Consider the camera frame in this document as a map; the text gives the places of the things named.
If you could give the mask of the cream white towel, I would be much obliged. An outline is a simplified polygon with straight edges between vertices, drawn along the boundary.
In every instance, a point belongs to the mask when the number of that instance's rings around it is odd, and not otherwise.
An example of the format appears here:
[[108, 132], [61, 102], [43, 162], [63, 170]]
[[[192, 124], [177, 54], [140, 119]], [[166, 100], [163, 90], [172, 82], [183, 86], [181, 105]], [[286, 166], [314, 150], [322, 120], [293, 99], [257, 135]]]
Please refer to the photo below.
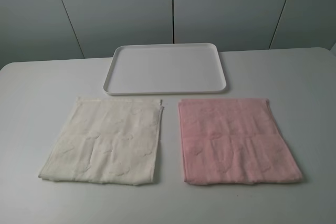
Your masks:
[[160, 99], [78, 98], [39, 178], [97, 184], [152, 183], [162, 112]]

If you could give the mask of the pink towel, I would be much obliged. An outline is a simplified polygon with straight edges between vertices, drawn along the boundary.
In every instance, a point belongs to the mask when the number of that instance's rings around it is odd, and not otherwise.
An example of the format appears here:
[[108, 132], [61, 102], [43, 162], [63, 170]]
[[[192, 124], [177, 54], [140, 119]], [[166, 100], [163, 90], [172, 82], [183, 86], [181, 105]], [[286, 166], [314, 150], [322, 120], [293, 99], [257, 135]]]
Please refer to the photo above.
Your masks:
[[303, 174], [268, 99], [178, 103], [184, 181], [191, 185], [297, 183]]

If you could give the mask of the white rectangular plastic tray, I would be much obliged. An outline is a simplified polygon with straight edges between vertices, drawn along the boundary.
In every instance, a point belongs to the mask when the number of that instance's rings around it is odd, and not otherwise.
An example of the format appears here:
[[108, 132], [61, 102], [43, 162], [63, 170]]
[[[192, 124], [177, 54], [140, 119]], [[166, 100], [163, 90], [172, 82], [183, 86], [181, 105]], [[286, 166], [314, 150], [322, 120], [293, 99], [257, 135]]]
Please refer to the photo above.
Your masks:
[[103, 90], [108, 95], [220, 93], [227, 82], [211, 43], [117, 48]]

